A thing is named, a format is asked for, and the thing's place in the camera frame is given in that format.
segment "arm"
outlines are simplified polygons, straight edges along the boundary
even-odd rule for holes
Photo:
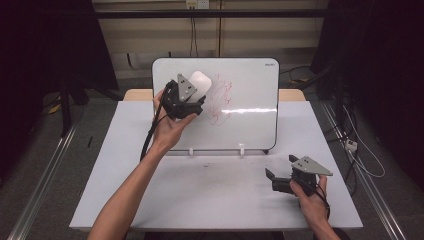
[[[161,95],[162,91],[153,99],[156,109]],[[165,115],[165,111],[162,110],[159,119]],[[196,114],[192,114],[180,121],[165,117],[159,123],[146,156],[107,201],[97,216],[88,239],[124,238],[160,160],[177,144],[182,131],[195,117]]]
[[[318,185],[322,190],[321,188],[317,188],[317,191],[324,195],[327,187],[327,177],[319,176],[319,178]],[[330,223],[328,223],[327,209],[322,200],[315,194],[310,197],[306,196],[302,187],[295,181],[290,182],[290,187],[299,198],[302,213],[315,236],[318,239],[340,239]]]

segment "red scribble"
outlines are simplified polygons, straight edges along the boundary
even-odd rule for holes
[[[206,97],[209,122],[216,126],[222,125],[231,116],[231,113],[223,113],[222,110],[231,103],[230,92],[233,87],[231,82],[219,78],[218,75]]]

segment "wall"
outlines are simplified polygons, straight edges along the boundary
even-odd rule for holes
[[[211,9],[316,9],[325,1],[210,0]],[[181,0],[93,0],[101,10],[185,9]],[[188,57],[192,43],[191,19],[100,19],[117,77],[149,77],[158,57]],[[199,57],[267,56],[283,69],[309,65],[318,46],[321,18],[195,19]],[[128,66],[130,53],[133,67]]]

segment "whiteboard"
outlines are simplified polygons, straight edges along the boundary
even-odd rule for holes
[[[203,112],[172,150],[269,150],[277,141],[279,64],[272,58],[161,58],[153,63],[156,95],[181,73],[212,80]]]

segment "wrist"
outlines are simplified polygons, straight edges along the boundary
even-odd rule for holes
[[[326,220],[310,224],[310,227],[318,239],[340,239]]]
[[[162,158],[169,151],[169,148],[165,144],[160,144],[157,141],[154,141],[149,149],[149,152],[150,151]]]

